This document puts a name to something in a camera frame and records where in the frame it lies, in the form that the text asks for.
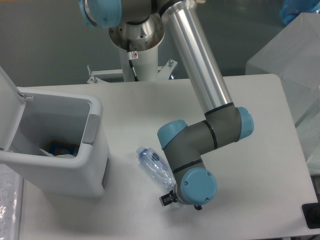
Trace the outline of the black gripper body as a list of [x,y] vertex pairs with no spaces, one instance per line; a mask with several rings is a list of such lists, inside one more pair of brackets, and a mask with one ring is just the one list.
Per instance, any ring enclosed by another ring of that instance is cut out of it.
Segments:
[[169,202],[170,202],[170,203],[177,203],[177,202],[178,202],[178,197],[177,197],[177,195],[176,195],[175,190],[171,190],[171,191],[169,192],[169,195],[170,195],[170,197],[169,197]]

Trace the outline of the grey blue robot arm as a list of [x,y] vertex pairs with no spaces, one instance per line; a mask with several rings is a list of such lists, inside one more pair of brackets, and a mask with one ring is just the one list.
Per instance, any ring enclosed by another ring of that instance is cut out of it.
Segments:
[[194,0],[80,0],[90,28],[106,28],[123,51],[121,68],[127,82],[147,80],[158,65],[142,54],[157,49],[169,28],[205,119],[188,125],[175,120],[157,132],[175,183],[160,197],[201,210],[217,193],[217,181],[202,156],[238,142],[254,131],[248,110],[236,107],[196,14]]

